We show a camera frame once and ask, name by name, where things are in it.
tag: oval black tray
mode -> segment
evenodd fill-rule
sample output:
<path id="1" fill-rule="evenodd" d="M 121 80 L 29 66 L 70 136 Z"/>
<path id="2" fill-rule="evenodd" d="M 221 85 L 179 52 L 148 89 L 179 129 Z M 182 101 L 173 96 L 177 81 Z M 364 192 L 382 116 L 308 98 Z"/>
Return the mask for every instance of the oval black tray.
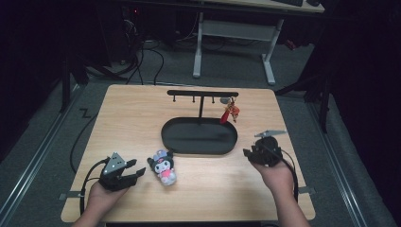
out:
<path id="1" fill-rule="evenodd" d="M 235 127 L 219 118 L 177 117 L 162 128 L 165 147 L 182 154 L 226 154 L 238 138 Z"/>

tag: hanging keychain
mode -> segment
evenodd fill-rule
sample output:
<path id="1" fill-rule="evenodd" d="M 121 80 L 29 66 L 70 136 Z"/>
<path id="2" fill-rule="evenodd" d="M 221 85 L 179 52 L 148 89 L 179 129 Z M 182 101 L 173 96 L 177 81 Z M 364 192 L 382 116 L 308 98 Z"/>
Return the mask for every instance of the hanging keychain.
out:
<path id="1" fill-rule="evenodd" d="M 224 124 L 227 122 L 229 114 L 231 114 L 234 122 L 236 122 L 236 118 L 238 117 L 238 114 L 239 114 L 239 108 L 237 108 L 237 106 L 235 105 L 235 101 L 232 97 L 231 97 L 231 101 L 229 101 L 227 103 L 227 106 L 225 107 L 225 112 L 220 119 L 220 124 Z"/>

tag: gray carpet floor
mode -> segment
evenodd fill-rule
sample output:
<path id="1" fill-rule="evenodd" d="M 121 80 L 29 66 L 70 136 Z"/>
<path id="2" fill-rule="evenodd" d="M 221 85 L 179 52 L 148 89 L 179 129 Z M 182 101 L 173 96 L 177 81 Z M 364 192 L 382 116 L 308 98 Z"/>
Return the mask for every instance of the gray carpet floor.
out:
<path id="1" fill-rule="evenodd" d="M 276 85 L 269 86 L 260 56 L 254 53 L 233 52 L 233 48 L 237 48 L 236 45 L 231 44 L 232 48 L 224 45 L 219 50 L 208 50 L 215 46 L 205 46 L 207 49 L 203 52 L 201 77 L 193 79 L 194 46 L 191 43 L 180 43 L 174 47 L 148 43 L 147 47 L 155 46 L 152 49 L 158 51 L 163 59 L 153 51 L 144 51 L 141 76 L 145 83 L 152 83 L 163 62 L 163 68 L 157 78 L 158 85 L 185 84 L 278 90 L 298 79 L 313 50 L 313 46 L 302 46 L 291 51 L 285 46 L 277 45 L 271 59 Z M 257 44 L 253 47 L 260 50 Z M 117 71 L 121 67 L 124 66 L 116 64 L 113 70 Z M 137 72 L 131 84 L 140 84 L 140 81 Z M 7 215 L 5 225 L 38 227 L 71 225 L 61 221 L 61 211 L 65 203 L 61 194 L 68 192 L 74 180 L 69 157 L 73 152 L 73 163 L 77 167 L 95 122 L 90 123 L 78 137 L 90 121 L 90 118 L 84 116 L 83 110 L 87 110 L 87 116 L 94 116 L 99 111 L 108 86 L 116 83 L 123 82 L 91 76 L 87 86 L 76 87 L 73 92 L 73 104 L 69 111 L 62 115 L 59 113 L 61 108 L 59 85 L 31 118 L 29 127 L 8 158 L 0 165 L 1 172 L 6 173 L 0 176 L 1 203 L 6 204 L 14 186 L 24 176 L 30 161 L 37 155 L 37 151 L 45 146 L 44 161 L 39 164 L 36 172 L 31 173 L 26 191 L 22 193 L 21 199 L 15 202 L 15 209 L 7 214 L 2 210 L 2 216 Z M 354 199 L 360 208 L 361 219 L 365 221 L 359 226 L 395 226 L 375 190 L 375 185 L 358 158 L 347 129 L 341 121 L 335 100 L 330 98 L 328 132 L 322 134 L 316 125 L 316 116 L 311 111 L 319 106 L 319 103 L 304 103 L 302 94 L 302 92 L 291 92 L 277 99 L 306 184 L 314 189 L 311 199 L 316 217 L 310 221 L 312 226 L 356 226 L 353 212 L 344 201 L 344 195 L 340 190 L 341 184 L 336 178 L 337 173 L 330 164 L 332 157 L 327 154 L 327 140 L 329 147 L 336 153 L 347 183 L 352 188 Z M 61 116 L 63 121 L 57 133 L 52 136 L 50 144 L 44 145 L 43 141 L 53 123 Z"/>

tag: kuromi plush toy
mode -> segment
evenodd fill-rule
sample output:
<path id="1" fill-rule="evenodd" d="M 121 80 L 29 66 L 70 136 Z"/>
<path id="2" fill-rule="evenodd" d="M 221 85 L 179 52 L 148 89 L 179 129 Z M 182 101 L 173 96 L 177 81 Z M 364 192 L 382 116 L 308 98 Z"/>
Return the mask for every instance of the kuromi plush toy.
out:
<path id="1" fill-rule="evenodd" d="M 159 149 L 153 158 L 148 158 L 148 163 L 151 169 L 157 173 L 163 185 L 172 185 L 177 181 L 172 152 Z"/>

